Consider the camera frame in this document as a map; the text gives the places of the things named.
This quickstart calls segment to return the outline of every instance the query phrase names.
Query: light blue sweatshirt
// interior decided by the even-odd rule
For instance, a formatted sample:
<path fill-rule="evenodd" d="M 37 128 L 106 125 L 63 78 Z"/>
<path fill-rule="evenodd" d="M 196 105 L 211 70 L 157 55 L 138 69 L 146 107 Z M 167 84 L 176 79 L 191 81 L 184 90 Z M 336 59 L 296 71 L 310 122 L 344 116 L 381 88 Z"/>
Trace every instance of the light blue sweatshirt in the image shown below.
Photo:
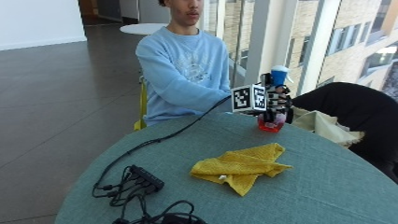
<path fill-rule="evenodd" d="M 200 115 L 230 95 L 227 50 L 212 35 L 175 35 L 162 27 L 141 40 L 135 54 L 146 85 L 147 126 Z M 231 111 L 230 100 L 214 111 Z"/>

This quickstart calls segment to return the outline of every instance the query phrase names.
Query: young man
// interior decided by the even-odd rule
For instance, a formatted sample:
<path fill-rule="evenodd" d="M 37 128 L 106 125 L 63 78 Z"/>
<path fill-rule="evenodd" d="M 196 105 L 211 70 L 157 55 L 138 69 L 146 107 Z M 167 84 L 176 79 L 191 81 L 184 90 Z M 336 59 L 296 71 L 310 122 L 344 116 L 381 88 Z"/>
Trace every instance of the young man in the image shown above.
<path fill-rule="evenodd" d="M 202 1 L 159 0 L 159 5 L 170 8 L 171 21 L 137 46 L 146 84 L 147 126 L 200 115 L 230 95 L 224 44 L 195 27 Z M 231 111 L 230 100 L 214 111 Z"/>

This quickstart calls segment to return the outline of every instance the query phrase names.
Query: yellow cloth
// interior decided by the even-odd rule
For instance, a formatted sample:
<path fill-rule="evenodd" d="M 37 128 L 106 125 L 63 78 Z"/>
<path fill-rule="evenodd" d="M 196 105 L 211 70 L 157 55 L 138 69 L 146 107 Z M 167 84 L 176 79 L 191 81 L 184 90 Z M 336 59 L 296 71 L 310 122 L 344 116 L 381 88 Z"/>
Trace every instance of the yellow cloth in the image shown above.
<path fill-rule="evenodd" d="M 292 167 L 274 162 L 283 151 L 276 143 L 226 151 L 216 158 L 198 161 L 190 175 L 218 184 L 226 182 L 239 196 L 244 196 L 259 175 L 274 177 Z"/>

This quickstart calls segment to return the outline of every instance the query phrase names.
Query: doorway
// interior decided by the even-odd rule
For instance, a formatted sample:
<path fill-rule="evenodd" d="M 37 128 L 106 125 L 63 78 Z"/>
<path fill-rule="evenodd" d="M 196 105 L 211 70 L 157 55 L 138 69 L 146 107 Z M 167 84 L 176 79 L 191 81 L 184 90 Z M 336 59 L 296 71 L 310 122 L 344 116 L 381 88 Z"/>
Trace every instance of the doorway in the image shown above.
<path fill-rule="evenodd" d="M 78 0 L 83 26 L 121 23 L 121 6 L 114 0 Z"/>

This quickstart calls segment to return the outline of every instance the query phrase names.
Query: round table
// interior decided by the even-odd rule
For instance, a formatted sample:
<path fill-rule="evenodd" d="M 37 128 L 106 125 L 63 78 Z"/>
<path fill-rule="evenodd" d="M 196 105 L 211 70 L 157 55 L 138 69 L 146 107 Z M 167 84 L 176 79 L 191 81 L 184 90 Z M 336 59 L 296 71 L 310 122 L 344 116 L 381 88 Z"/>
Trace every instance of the round table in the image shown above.
<path fill-rule="evenodd" d="M 131 35 L 151 35 L 154 32 L 159 30 L 159 28 L 162 28 L 162 26 L 166 25 L 167 25 L 166 23 L 131 24 L 131 25 L 122 26 L 121 31 Z"/>
<path fill-rule="evenodd" d="M 109 199 L 90 196 L 105 166 L 137 144 L 166 136 L 195 118 L 167 120 L 117 142 L 82 173 L 66 195 L 55 223 L 111 223 L 121 215 L 121 207 L 110 207 Z M 196 161 L 268 143 L 284 147 L 276 162 L 294 168 L 274 178 L 259 176 L 243 197 L 226 184 L 188 175 Z M 279 133 L 266 133 L 256 128 L 252 117 L 207 115 L 175 137 L 122 159 L 102 185 L 115 183 L 123 167 L 131 164 L 163 182 L 162 190 L 146 196 L 150 215 L 159 214 L 174 201 L 187 200 L 195 206 L 194 215 L 207 223 L 396 223 L 393 182 L 347 149 L 288 124 Z M 139 218 L 138 210 L 138 202 L 131 202 L 125 218 Z"/>

